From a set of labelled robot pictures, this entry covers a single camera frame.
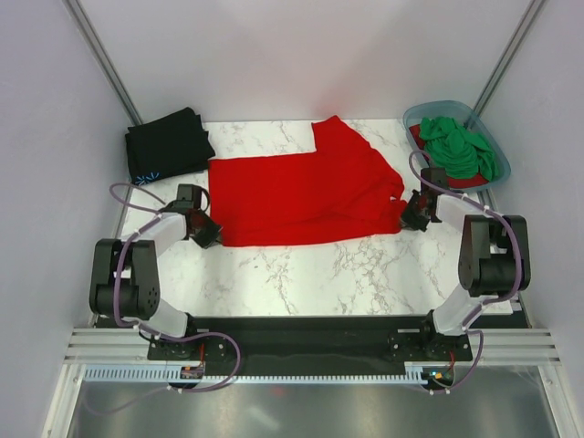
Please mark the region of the blue plastic basin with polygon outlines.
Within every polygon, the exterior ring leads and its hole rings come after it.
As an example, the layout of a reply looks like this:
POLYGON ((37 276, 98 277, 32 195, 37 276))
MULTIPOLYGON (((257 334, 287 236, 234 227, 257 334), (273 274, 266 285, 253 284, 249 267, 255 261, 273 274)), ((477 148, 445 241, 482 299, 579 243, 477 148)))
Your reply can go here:
MULTIPOLYGON (((477 192, 486 190, 492 187, 493 185, 497 183, 502 183, 506 179, 508 179, 508 177, 510 176, 510 165, 505 154, 499 147, 498 143, 495 141, 489 129, 481 121, 480 117, 474 114, 473 110, 470 107, 456 100, 439 100, 429 103, 423 103, 414 106, 410 109, 407 109, 405 111, 402 117, 402 122, 406 129, 406 136, 408 138, 408 141, 413 149, 421 150, 415 144, 414 139, 409 132, 409 128, 416 124, 420 125, 423 118, 434 119, 440 116, 454 118, 459 123, 463 124, 469 131, 482 133, 490 142, 496 154, 496 162, 500 168, 500 176, 497 179, 494 179, 493 181, 488 182, 482 186, 462 191, 477 192)), ((430 165, 439 167, 437 164, 433 162, 431 156, 427 153, 425 149, 421 151, 424 151, 425 154, 422 156, 417 156, 416 159, 420 161, 423 167, 428 167, 430 165)))

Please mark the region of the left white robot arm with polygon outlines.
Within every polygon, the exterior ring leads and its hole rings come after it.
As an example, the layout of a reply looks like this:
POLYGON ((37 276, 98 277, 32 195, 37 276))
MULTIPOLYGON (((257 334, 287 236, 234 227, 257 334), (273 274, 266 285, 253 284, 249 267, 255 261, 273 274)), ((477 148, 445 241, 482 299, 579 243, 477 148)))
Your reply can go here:
POLYGON ((127 235, 95 244, 90 310, 120 328, 169 340, 169 349, 179 358, 192 358, 201 345, 194 319, 163 299, 158 260, 181 241, 191 240, 202 249, 222 243, 222 226, 207 213, 211 196, 201 186, 184 183, 168 203, 127 182, 112 184, 109 192, 126 209, 151 217, 127 235))

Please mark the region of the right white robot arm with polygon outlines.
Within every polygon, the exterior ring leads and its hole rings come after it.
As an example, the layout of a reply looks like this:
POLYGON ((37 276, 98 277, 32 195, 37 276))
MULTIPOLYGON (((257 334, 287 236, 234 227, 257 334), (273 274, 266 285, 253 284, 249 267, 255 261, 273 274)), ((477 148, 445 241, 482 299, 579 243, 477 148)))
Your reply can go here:
POLYGON ((529 285, 527 221, 451 191, 443 168, 427 167, 414 175, 421 189, 412 192, 401 227, 424 232, 431 223, 448 224, 461 233, 458 285, 429 312, 418 336, 421 354, 435 360, 451 348, 450 338, 463 336, 487 307, 529 285))

